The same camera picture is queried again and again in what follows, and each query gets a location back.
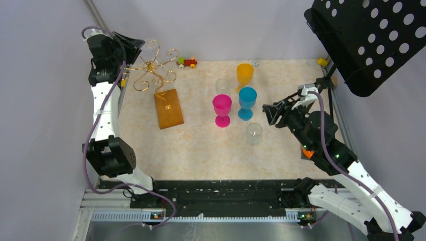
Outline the clear wine glass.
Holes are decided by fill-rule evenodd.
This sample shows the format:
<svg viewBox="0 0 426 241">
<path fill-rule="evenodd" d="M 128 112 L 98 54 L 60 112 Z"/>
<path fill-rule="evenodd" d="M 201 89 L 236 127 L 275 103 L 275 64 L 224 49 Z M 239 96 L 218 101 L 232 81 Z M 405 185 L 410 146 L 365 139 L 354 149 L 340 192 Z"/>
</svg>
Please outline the clear wine glass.
<svg viewBox="0 0 426 241">
<path fill-rule="evenodd" d="M 246 140 L 249 144 L 255 145 L 262 139 L 263 128 L 258 123 L 250 123 L 246 128 Z"/>
<path fill-rule="evenodd" d="M 140 57 L 143 61 L 157 62 L 159 55 L 160 43 L 155 38 L 145 39 L 145 44 L 142 46 Z"/>
<path fill-rule="evenodd" d="M 226 79 L 218 79 L 215 82 L 216 95 L 230 95 L 230 83 Z"/>
</svg>

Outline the blue plastic wine glass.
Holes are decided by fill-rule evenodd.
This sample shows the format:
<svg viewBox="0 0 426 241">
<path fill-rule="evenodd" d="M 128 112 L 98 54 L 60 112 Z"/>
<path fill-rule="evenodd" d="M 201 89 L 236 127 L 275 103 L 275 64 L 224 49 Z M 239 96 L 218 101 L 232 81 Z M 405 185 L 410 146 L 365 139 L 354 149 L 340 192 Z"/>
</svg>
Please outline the blue plastic wine glass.
<svg viewBox="0 0 426 241">
<path fill-rule="evenodd" d="M 253 117 L 252 108 L 257 100 L 257 92 L 251 87 L 244 87 L 238 94 L 240 109 L 238 117 L 243 121 L 248 121 Z"/>
</svg>

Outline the yellow plastic wine glass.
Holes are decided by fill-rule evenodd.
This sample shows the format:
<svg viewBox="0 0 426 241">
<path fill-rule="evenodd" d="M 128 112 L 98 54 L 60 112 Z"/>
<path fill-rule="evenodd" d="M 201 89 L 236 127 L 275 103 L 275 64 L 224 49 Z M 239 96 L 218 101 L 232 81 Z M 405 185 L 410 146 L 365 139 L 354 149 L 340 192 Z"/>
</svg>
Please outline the yellow plastic wine glass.
<svg viewBox="0 0 426 241">
<path fill-rule="evenodd" d="M 254 67 L 251 64 L 243 63 L 237 66 L 236 77 L 239 86 L 236 89 L 236 94 L 239 94 L 240 90 L 251 82 L 253 73 Z"/>
</svg>

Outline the pink plastic wine glass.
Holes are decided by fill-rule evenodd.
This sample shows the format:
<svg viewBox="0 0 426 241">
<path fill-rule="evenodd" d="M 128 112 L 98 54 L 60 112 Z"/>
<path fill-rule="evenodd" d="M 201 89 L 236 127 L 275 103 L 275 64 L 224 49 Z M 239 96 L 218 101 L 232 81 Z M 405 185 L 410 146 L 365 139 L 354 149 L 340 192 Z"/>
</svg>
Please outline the pink plastic wine glass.
<svg viewBox="0 0 426 241">
<path fill-rule="evenodd" d="M 216 125 L 221 128 L 227 127 L 231 122 L 228 116 L 232 108 L 231 98 L 228 95 L 219 94 L 213 98 L 212 104 L 216 114 Z"/>
</svg>

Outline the clear wine glass back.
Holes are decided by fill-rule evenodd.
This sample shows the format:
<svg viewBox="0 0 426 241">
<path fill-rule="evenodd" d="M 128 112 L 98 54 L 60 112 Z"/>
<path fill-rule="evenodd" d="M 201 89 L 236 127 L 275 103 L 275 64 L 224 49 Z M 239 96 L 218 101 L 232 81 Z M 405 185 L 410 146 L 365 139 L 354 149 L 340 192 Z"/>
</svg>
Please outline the clear wine glass back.
<svg viewBox="0 0 426 241">
<path fill-rule="evenodd" d="M 143 61 L 157 62 L 159 55 L 160 43 L 155 38 L 145 39 L 145 44 L 142 46 L 140 57 Z"/>
</svg>

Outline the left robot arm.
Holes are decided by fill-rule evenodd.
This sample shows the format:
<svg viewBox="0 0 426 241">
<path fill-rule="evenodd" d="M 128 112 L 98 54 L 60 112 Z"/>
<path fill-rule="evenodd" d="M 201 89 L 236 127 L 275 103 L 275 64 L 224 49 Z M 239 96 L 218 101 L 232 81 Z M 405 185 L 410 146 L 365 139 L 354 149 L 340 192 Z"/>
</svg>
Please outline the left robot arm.
<svg viewBox="0 0 426 241">
<path fill-rule="evenodd" d="M 133 194 L 142 195 L 148 207 L 161 201 L 160 192 L 154 189 L 154 180 L 137 167 L 136 155 L 119 136 L 119 114 L 126 87 L 124 75 L 135 63 L 145 44 L 100 26 L 85 27 L 81 35 L 92 54 L 88 81 L 93 95 L 93 124 L 82 144 L 82 169 L 87 186 L 95 193 L 88 176 L 90 164 L 100 176 L 116 178 L 121 183 L 113 189 L 129 187 Z"/>
</svg>

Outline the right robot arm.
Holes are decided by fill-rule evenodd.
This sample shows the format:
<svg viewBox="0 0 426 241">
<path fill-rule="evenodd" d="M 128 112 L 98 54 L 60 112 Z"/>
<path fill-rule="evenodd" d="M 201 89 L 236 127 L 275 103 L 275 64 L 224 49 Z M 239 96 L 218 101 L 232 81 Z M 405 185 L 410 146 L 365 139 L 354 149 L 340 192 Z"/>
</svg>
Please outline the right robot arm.
<svg viewBox="0 0 426 241">
<path fill-rule="evenodd" d="M 413 234 L 425 225 L 425 215 L 400 205 L 372 178 L 355 153 L 335 138 L 338 127 L 323 108 L 311 112 L 304 101 L 289 98 L 265 104 L 262 110 L 270 125 L 289 128 L 310 160 L 356 198 L 350 201 L 306 177 L 298 180 L 288 204 L 321 207 L 368 240 L 414 240 Z"/>
</svg>

